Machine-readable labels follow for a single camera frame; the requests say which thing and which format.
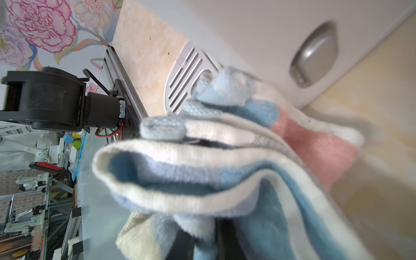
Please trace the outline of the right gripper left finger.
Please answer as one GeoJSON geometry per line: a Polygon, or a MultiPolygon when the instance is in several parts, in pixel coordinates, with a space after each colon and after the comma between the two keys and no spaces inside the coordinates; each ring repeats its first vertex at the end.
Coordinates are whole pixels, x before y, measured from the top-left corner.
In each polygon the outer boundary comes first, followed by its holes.
{"type": "Polygon", "coordinates": [[[166,260],[192,260],[195,240],[177,224],[166,235],[166,260]]]}

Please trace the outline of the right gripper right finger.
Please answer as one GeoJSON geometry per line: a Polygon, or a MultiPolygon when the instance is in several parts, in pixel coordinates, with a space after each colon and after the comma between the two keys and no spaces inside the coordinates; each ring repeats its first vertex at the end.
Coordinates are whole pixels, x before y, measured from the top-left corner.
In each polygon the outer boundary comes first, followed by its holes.
{"type": "Polygon", "coordinates": [[[216,219],[216,236],[218,260],[246,260],[232,220],[216,219]]]}

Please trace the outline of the blue striped cloth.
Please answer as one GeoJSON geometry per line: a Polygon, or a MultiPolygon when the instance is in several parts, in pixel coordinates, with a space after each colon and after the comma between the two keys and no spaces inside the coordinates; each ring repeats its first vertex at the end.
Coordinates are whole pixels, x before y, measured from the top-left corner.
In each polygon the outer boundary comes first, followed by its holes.
{"type": "Polygon", "coordinates": [[[190,166],[208,174],[202,184],[210,191],[137,184],[139,206],[232,220],[246,260],[373,258],[329,194],[357,160],[365,142],[360,131],[311,118],[275,87],[232,67],[201,78],[189,99],[217,115],[186,117],[183,142],[168,144],[163,131],[157,142],[165,152],[145,153],[175,167],[189,157],[190,166]]]}

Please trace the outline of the white coffee machine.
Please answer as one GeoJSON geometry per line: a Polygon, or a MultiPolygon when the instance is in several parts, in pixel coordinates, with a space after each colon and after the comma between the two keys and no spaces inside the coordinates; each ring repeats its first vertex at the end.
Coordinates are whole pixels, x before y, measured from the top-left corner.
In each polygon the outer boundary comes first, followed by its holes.
{"type": "Polygon", "coordinates": [[[309,104],[416,9],[415,1],[142,1],[223,66],[309,104]]]}

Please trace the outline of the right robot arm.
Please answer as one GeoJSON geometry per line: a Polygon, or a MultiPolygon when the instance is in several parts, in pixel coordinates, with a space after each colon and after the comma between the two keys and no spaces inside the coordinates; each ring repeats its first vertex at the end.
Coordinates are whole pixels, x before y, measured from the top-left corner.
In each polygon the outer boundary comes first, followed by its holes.
{"type": "MultiPolygon", "coordinates": [[[[122,108],[120,94],[87,94],[85,79],[63,70],[10,71],[2,79],[7,85],[1,120],[32,125],[39,130],[78,131],[85,126],[121,129],[124,114],[135,115],[134,108],[122,108]]],[[[96,253],[96,260],[243,260],[234,224],[219,217],[191,213],[175,215],[139,206],[133,196],[134,185],[148,189],[161,185],[170,192],[205,195],[202,184],[208,174],[185,164],[175,167],[167,160],[146,155],[154,148],[162,155],[165,144],[158,143],[167,131],[167,143],[185,140],[185,118],[213,119],[217,111],[195,100],[187,100],[179,116],[150,118],[129,128],[127,141],[103,147],[92,167],[97,178],[109,188],[121,210],[130,210],[126,224],[113,235],[117,250],[96,253]]]]}

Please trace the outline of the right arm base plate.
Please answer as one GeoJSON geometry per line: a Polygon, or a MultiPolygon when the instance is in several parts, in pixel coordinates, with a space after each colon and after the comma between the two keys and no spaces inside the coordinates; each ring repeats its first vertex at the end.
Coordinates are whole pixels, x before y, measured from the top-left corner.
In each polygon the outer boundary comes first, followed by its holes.
{"type": "Polygon", "coordinates": [[[108,80],[110,89],[124,101],[123,139],[140,137],[140,123],[148,117],[145,107],[137,94],[127,71],[122,65],[116,50],[109,46],[103,63],[103,76],[108,80]]]}

